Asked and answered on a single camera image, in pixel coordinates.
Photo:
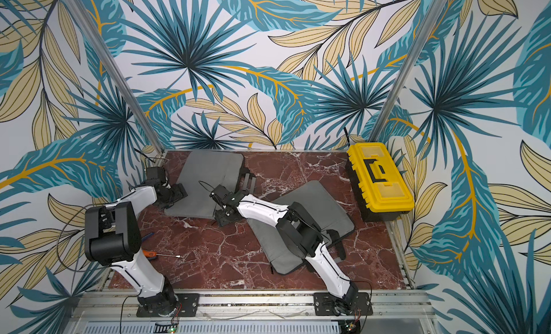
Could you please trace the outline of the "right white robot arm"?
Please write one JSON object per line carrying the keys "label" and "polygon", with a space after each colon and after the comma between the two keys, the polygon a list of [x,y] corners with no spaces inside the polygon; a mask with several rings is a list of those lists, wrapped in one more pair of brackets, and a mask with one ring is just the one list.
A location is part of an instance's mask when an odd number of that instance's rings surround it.
{"label": "right white robot arm", "polygon": [[290,252],[306,260],[323,280],[334,315],[352,314],[358,287],[338,267],[320,226],[301,204],[270,203],[247,191],[233,193],[223,185],[212,189],[209,197],[220,207],[214,212],[219,224],[252,219],[275,228]]}

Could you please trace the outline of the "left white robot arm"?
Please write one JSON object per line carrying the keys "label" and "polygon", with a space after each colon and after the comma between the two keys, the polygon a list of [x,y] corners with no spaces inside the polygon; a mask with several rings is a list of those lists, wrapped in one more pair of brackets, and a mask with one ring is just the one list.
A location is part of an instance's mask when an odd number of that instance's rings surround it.
{"label": "left white robot arm", "polygon": [[119,273],[138,292],[144,315],[172,316],[179,301],[168,279],[146,257],[137,218],[152,204],[167,209],[186,196],[180,184],[139,186],[113,203],[86,210],[87,259]]}

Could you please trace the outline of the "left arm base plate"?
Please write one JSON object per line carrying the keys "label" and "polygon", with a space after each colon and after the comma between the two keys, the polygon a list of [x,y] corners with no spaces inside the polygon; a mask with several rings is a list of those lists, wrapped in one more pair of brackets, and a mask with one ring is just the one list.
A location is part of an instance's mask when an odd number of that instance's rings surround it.
{"label": "left arm base plate", "polygon": [[156,295],[149,298],[138,297],[138,318],[193,318],[199,305],[198,293]]}

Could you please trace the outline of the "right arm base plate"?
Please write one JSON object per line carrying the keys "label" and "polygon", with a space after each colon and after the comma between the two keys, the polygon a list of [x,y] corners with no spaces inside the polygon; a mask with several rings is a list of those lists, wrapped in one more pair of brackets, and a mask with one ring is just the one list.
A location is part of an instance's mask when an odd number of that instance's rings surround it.
{"label": "right arm base plate", "polygon": [[357,293],[351,300],[338,299],[328,292],[316,292],[313,297],[316,316],[373,315],[371,297],[366,292]]}

